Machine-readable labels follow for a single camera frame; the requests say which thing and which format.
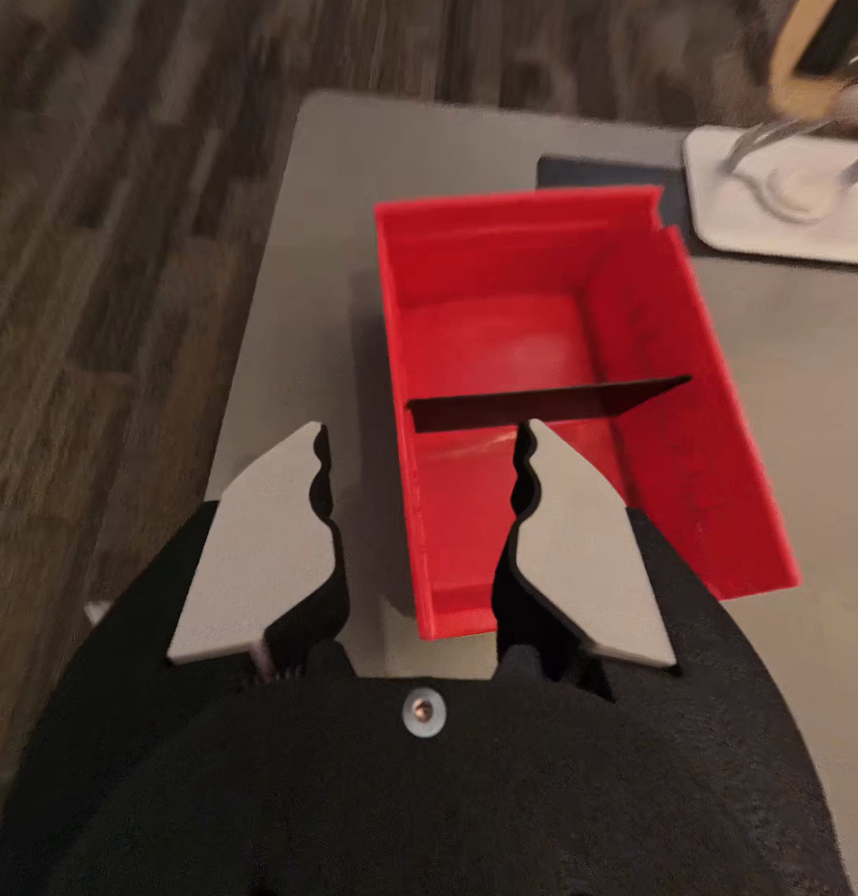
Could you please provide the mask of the red plastic bin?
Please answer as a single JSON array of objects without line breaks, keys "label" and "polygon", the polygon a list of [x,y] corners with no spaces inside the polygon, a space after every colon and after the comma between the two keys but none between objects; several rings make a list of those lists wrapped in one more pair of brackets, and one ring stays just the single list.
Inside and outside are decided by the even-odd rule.
[{"label": "red plastic bin", "polygon": [[551,424],[720,600],[794,588],[793,553],[658,185],[375,207],[415,614],[490,633],[517,425]]}]

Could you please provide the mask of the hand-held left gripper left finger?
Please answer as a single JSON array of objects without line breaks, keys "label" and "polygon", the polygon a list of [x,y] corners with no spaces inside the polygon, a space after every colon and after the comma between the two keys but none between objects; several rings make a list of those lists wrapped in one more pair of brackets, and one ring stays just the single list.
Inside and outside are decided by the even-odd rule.
[{"label": "hand-held left gripper left finger", "polygon": [[341,632],[350,601],[330,470],[328,428],[311,421],[224,488],[166,652],[174,665],[247,654],[278,678]]}]

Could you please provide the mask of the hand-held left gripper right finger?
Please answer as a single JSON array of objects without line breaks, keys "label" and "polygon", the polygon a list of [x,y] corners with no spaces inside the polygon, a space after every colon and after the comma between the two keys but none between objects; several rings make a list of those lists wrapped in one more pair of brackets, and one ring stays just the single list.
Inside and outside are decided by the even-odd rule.
[{"label": "hand-held left gripper right finger", "polygon": [[519,424],[514,520],[493,578],[498,660],[535,652],[552,681],[602,659],[679,666],[628,507],[610,481],[541,420]]}]

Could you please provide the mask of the dark blue table mat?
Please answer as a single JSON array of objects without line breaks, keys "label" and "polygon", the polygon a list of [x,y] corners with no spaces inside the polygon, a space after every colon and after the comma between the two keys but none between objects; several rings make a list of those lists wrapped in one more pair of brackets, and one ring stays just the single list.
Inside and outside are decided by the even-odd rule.
[{"label": "dark blue table mat", "polygon": [[694,230],[690,196],[683,168],[663,168],[627,163],[542,156],[536,164],[535,187],[658,186],[662,188],[658,214],[664,226],[675,226],[693,257],[713,254]]}]

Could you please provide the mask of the white stand base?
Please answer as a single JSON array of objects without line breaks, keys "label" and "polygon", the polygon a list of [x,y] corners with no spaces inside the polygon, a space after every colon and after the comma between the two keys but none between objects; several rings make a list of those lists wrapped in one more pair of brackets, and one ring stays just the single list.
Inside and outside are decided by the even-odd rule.
[{"label": "white stand base", "polygon": [[814,131],[690,132],[683,167],[700,239],[719,252],[858,266],[858,140]]}]

